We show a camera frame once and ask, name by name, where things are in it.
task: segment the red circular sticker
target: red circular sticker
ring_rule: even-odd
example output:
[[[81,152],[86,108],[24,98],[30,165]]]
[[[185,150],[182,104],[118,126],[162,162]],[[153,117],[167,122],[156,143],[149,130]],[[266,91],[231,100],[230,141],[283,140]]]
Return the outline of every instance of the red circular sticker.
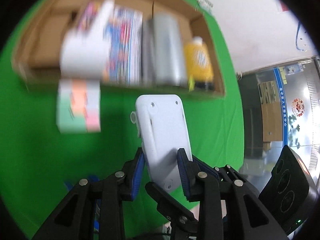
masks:
[[[303,101],[300,98],[296,98],[291,104],[291,109],[295,116],[302,116],[304,113]]]

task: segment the gray thermos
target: gray thermos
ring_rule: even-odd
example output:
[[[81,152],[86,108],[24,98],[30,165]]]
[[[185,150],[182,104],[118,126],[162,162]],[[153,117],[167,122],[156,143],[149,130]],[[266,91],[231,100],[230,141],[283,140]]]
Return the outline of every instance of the gray thermos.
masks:
[[[183,45],[177,19],[166,13],[153,16],[154,75],[158,85],[187,84]]]

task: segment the white bottle cap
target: white bottle cap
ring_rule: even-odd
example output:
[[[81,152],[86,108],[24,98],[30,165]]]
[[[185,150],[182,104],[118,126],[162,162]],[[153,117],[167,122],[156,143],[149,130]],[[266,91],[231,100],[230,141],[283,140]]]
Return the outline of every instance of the white bottle cap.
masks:
[[[194,44],[202,45],[202,38],[199,36],[193,37],[192,41]]]

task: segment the blue sign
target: blue sign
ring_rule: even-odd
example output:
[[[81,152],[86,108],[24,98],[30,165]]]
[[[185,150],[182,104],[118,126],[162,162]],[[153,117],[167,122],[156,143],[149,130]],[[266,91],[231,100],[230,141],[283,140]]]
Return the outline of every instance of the blue sign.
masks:
[[[281,102],[281,112],[282,112],[282,126],[283,126],[283,143],[282,146],[288,144],[288,112],[287,112],[287,104],[285,102],[285,94],[282,84],[282,78],[280,75],[280,71],[278,68],[274,68],[273,72],[276,76],[276,82],[278,85],[279,90],[279,96],[280,96],[280,102]]]

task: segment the green surface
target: green surface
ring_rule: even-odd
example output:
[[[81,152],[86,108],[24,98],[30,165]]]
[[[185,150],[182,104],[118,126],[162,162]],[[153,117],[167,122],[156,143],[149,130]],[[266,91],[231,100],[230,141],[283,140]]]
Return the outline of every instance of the green surface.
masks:
[[[194,0],[187,0],[195,5]],[[75,184],[88,175],[100,179],[121,169],[141,145],[130,121],[139,92],[102,93],[101,133],[60,134],[56,126],[56,92],[28,92],[11,67],[12,50],[41,2],[21,20],[0,55],[0,190],[3,200],[27,237],[66,195],[63,182]],[[192,153],[211,166],[243,162],[242,105],[232,62],[213,17],[205,14],[216,46],[226,86],[224,99],[194,100],[182,97]],[[167,222],[144,190],[145,169],[137,199],[124,203],[127,237],[152,230]],[[181,187],[172,196],[188,208]]]

